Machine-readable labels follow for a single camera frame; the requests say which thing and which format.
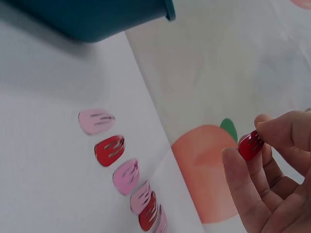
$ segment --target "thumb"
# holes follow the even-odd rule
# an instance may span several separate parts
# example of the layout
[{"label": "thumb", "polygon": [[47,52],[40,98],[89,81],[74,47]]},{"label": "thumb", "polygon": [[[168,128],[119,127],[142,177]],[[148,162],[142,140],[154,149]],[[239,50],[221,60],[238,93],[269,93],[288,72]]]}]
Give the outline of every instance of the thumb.
[{"label": "thumb", "polygon": [[260,137],[275,148],[311,150],[311,113],[292,111],[256,124]]}]

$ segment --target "white sheet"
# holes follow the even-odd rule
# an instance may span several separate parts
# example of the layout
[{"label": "white sheet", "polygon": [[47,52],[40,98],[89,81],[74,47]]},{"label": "white sheet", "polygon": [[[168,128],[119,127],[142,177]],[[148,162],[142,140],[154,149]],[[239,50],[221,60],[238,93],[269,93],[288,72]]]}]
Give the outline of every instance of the white sheet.
[{"label": "white sheet", "polygon": [[[88,108],[106,109],[116,124],[84,134],[78,114]],[[168,232],[203,231],[124,33],[79,45],[0,3],[0,109],[1,232],[143,232],[112,183],[130,158],[139,160],[139,183],[151,179],[159,193]],[[104,168],[94,146],[115,134],[125,153]],[[165,178],[152,177],[158,165]],[[182,200],[170,201],[167,182]]]}]

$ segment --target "red press-on nail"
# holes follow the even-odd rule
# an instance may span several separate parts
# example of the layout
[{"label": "red press-on nail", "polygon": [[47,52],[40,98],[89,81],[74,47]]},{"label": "red press-on nail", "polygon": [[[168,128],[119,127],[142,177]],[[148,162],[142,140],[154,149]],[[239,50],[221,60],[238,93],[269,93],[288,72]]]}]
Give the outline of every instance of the red press-on nail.
[{"label": "red press-on nail", "polygon": [[241,156],[249,161],[252,160],[262,149],[264,141],[259,137],[257,131],[252,131],[239,143]]},{"label": "red press-on nail", "polygon": [[143,231],[149,231],[156,221],[158,214],[158,206],[156,202],[156,194],[152,192],[151,199],[145,209],[140,213],[138,219]]},{"label": "red press-on nail", "polygon": [[110,137],[98,143],[94,150],[98,162],[103,166],[110,166],[124,153],[124,137],[120,135]]}]

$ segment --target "green leaf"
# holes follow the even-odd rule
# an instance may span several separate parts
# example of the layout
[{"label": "green leaf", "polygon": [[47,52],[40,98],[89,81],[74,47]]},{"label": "green leaf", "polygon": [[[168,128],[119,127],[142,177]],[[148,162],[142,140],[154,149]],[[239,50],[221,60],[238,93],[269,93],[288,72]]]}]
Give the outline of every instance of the green leaf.
[{"label": "green leaf", "polygon": [[224,119],[220,124],[220,128],[226,130],[231,135],[231,137],[236,141],[236,143],[238,142],[237,130],[235,129],[232,120],[228,118]]}]

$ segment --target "hand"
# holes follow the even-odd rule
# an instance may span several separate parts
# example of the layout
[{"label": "hand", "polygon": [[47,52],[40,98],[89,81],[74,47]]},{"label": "hand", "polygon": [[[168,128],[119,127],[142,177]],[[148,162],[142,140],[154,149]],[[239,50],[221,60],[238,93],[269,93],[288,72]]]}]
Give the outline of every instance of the hand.
[{"label": "hand", "polygon": [[[246,162],[237,149],[223,151],[226,180],[248,233],[311,233],[311,113],[276,119],[259,115],[261,152]],[[283,175],[271,146],[305,177],[299,185]]]}]

